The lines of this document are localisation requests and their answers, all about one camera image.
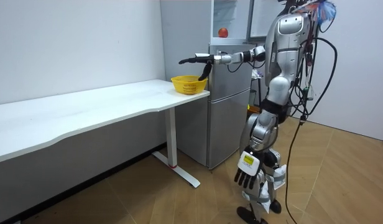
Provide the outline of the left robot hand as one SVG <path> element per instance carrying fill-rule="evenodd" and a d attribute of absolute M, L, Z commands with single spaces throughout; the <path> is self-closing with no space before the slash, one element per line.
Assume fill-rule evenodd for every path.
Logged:
<path fill-rule="evenodd" d="M 234 181 L 245 189 L 253 189 L 261 167 L 261 161 L 253 152 L 243 151 L 238 160 Z"/>

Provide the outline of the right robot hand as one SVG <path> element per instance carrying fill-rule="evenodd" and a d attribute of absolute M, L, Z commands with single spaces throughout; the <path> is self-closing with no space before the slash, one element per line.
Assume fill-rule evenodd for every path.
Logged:
<path fill-rule="evenodd" d="M 186 58 L 178 62 L 179 65 L 182 65 L 184 63 L 203 63 L 205 64 L 205 67 L 203 69 L 203 73 L 198 78 L 198 81 L 203 81 L 204 79 L 208 78 L 209 74 L 211 73 L 212 66 L 215 62 L 215 56 L 210 54 L 198 54 L 196 53 L 194 57 L 192 58 Z"/>

